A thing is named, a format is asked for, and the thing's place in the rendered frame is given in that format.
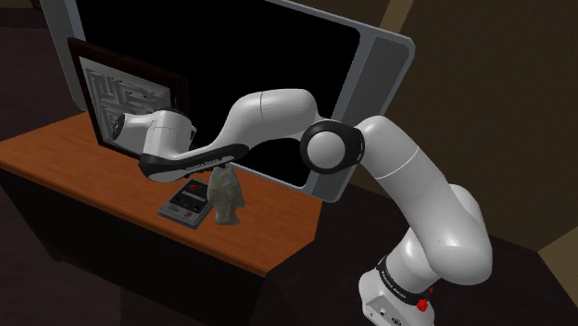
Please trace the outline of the grey stone figure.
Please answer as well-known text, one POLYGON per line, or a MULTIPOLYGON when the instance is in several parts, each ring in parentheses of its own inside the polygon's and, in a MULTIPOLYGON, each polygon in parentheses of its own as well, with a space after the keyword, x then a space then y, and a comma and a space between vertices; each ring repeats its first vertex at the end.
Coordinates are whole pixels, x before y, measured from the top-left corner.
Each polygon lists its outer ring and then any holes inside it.
POLYGON ((215 221, 219 225, 236 225, 240 222, 236 209, 245 207, 245 199, 231 164, 227 163, 212 170, 207 200, 216 209, 215 221))

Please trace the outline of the grey framed television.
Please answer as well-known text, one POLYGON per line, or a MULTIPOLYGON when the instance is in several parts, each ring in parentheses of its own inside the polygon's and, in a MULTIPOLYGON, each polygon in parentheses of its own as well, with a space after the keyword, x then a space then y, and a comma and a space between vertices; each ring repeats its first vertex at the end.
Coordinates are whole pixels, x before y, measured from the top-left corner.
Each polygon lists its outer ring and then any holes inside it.
MULTIPOLYGON (((238 99, 269 90, 307 90, 321 117, 348 126, 384 117, 415 50, 408 37, 288 0, 40 2, 82 110, 70 37, 186 77, 192 148, 217 138, 238 99)), ((293 138, 268 140, 228 163, 328 202, 360 166, 315 172, 293 138)))

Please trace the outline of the grey game controller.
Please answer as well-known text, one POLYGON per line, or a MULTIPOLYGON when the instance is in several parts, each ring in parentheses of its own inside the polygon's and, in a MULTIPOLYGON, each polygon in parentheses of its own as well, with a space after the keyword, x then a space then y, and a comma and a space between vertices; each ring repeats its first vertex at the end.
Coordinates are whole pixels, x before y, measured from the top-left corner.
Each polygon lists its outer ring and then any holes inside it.
POLYGON ((159 216, 196 230, 212 209, 206 182, 190 179, 158 210, 159 216))

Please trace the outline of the dark framed maze picture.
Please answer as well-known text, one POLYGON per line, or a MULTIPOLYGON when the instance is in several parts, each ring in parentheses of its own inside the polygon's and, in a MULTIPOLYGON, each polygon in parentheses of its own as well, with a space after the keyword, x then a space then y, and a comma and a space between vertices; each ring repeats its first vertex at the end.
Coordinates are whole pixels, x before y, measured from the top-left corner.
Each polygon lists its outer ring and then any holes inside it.
POLYGON ((70 37, 68 47, 97 142, 103 147, 139 158, 144 131, 133 144, 119 145, 113 128, 124 113, 143 115, 170 107, 189 111, 187 78, 95 44, 70 37))

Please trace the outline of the brown top tv cabinet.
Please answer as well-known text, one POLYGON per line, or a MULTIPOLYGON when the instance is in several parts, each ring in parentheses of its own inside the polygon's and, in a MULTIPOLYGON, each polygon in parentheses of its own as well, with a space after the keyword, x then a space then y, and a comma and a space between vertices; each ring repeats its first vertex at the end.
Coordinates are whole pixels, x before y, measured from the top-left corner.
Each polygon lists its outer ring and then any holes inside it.
POLYGON ((62 258, 207 326, 306 326, 271 271, 313 241, 318 199, 237 170, 240 223, 158 215, 179 188, 101 146, 80 114, 0 142, 0 183, 62 258))

